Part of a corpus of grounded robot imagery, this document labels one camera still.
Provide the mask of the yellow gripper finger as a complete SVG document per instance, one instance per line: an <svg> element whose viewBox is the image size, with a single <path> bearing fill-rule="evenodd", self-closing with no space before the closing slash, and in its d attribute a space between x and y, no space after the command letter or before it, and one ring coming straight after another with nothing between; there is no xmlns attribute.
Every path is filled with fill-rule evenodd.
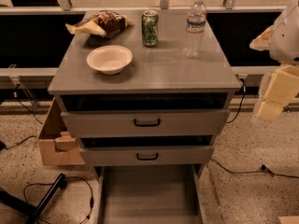
<svg viewBox="0 0 299 224"><path fill-rule="evenodd" d="M270 39L272 32L273 26L269 26L250 42L249 47L258 51L270 50Z"/></svg>
<svg viewBox="0 0 299 224"><path fill-rule="evenodd" d="M272 122L283 108L299 93L299 67L283 64L273 73L266 73L259 90L259 102L255 106L258 122Z"/></svg>

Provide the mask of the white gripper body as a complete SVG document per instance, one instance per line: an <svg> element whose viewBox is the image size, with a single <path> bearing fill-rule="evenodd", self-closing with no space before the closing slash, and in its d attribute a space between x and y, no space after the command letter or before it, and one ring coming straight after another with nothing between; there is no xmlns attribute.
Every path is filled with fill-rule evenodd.
<svg viewBox="0 0 299 224"><path fill-rule="evenodd" d="M299 0L292 0L273 23L269 54L280 63L299 64Z"/></svg>

